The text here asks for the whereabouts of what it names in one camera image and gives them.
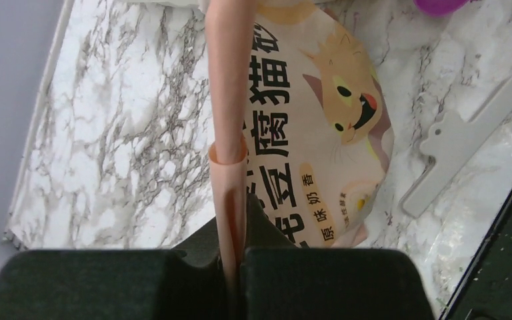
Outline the orange cat litter bag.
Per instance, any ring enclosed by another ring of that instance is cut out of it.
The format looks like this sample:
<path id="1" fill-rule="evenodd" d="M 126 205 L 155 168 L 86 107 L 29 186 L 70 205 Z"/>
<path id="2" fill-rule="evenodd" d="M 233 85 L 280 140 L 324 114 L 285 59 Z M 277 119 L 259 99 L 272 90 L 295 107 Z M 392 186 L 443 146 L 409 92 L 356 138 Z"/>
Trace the orange cat litter bag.
<path id="1" fill-rule="evenodd" d="M 394 134 L 366 49 L 312 1 L 207 1 L 209 149 L 228 286 L 247 246 L 247 195 L 298 247 L 355 247 Z"/>

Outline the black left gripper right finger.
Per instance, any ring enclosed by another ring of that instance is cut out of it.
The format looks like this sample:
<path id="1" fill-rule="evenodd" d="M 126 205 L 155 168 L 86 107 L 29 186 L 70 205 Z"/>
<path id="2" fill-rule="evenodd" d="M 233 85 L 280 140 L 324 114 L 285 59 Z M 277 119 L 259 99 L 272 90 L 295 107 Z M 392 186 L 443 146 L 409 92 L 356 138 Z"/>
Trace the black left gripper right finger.
<path id="1" fill-rule="evenodd" d="M 247 197 L 246 319 L 432 319 L 412 260 L 394 249 L 298 248 Z"/>

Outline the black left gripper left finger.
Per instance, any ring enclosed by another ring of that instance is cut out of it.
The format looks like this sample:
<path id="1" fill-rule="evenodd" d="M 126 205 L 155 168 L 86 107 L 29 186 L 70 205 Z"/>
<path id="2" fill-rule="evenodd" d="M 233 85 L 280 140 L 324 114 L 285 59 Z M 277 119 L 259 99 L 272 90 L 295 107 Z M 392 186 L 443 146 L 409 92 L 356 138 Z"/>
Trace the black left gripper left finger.
<path id="1" fill-rule="evenodd" d="M 173 249 L 32 250 L 0 270 L 0 319 L 227 319 L 217 228 Z"/>

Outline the magenta plastic litter scoop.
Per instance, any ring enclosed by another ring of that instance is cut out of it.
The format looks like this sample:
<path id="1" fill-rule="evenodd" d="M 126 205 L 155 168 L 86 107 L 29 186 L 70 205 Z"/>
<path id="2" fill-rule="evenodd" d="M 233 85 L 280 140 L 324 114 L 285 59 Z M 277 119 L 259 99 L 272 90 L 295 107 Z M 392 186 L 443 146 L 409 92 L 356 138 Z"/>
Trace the magenta plastic litter scoop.
<path id="1" fill-rule="evenodd" d="M 415 6 L 432 17 L 452 14 L 462 8 L 469 0 L 414 0 Z"/>

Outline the grey bag sealing clip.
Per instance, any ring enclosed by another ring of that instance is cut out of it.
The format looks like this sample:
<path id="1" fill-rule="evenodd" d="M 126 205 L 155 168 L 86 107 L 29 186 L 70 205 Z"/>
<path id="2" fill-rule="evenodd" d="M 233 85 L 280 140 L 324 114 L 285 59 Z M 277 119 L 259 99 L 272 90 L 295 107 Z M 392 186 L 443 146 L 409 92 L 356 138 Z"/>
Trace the grey bag sealing clip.
<path id="1" fill-rule="evenodd" d="M 510 112 L 512 76 L 494 89 L 469 120 L 457 111 L 444 112 L 418 144 L 420 153 L 433 163 L 402 196 L 403 212 L 414 218 L 424 213 Z"/>

